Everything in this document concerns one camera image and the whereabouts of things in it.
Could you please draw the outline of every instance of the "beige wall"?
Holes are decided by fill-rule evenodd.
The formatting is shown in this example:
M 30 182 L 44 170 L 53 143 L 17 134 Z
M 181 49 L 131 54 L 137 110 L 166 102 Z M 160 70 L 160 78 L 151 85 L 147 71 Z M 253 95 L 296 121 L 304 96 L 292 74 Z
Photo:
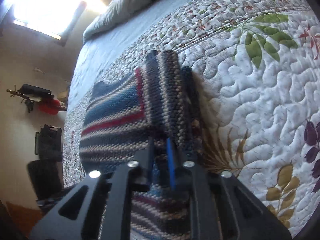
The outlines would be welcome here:
M 65 47 L 26 29 L 6 26 L 0 37 L 0 199 L 28 208 L 37 208 L 36 195 L 26 165 L 36 160 L 35 132 L 44 124 L 63 126 L 65 112 L 51 116 L 34 110 L 30 114 L 20 98 L 10 98 L 6 89 L 27 83 L 52 90 L 66 89 L 82 47 L 82 33 L 96 13 L 85 10 Z M 46 74 L 34 72 L 34 68 Z

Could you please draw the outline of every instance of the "window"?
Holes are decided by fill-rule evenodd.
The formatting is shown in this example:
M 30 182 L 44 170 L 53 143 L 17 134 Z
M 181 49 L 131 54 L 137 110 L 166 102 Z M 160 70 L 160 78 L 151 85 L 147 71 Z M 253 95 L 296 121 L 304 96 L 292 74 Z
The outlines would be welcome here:
M 100 0 L 14 0 L 13 5 L 14 24 L 64 43 L 86 6 L 98 12 L 107 9 Z

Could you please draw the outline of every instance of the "striped knit fabric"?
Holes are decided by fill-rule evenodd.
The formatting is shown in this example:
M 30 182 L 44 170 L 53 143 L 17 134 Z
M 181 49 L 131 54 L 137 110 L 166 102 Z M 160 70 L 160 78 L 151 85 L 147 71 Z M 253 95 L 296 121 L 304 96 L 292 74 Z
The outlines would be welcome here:
M 80 142 L 86 173 L 111 172 L 155 139 L 153 184 L 132 199 L 132 230 L 148 239 L 187 239 L 188 196 L 169 189 L 165 141 L 190 160 L 201 152 L 199 107 L 190 68 L 173 51 L 151 51 L 142 67 L 119 82 L 95 85 Z

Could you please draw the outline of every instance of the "mattress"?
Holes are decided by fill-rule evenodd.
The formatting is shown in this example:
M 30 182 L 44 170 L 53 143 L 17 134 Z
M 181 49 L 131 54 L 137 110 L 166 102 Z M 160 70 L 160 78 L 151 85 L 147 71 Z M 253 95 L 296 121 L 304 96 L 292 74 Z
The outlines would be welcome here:
M 319 38 L 305 0 L 159 0 L 88 41 L 70 89 L 65 186 L 84 177 L 93 84 L 121 79 L 150 49 L 173 49 L 196 79 L 206 168 L 232 171 L 296 236 L 320 201 Z

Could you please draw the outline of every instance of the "floral quilt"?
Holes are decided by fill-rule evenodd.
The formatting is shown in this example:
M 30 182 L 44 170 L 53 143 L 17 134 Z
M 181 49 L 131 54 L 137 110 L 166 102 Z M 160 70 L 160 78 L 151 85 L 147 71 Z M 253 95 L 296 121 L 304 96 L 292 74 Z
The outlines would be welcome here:
M 320 202 L 320 23 L 305 0 L 191 0 L 130 45 L 97 81 L 173 49 L 197 80 L 204 166 L 230 170 L 295 236 Z M 64 183 L 84 172 L 90 91 L 68 112 Z

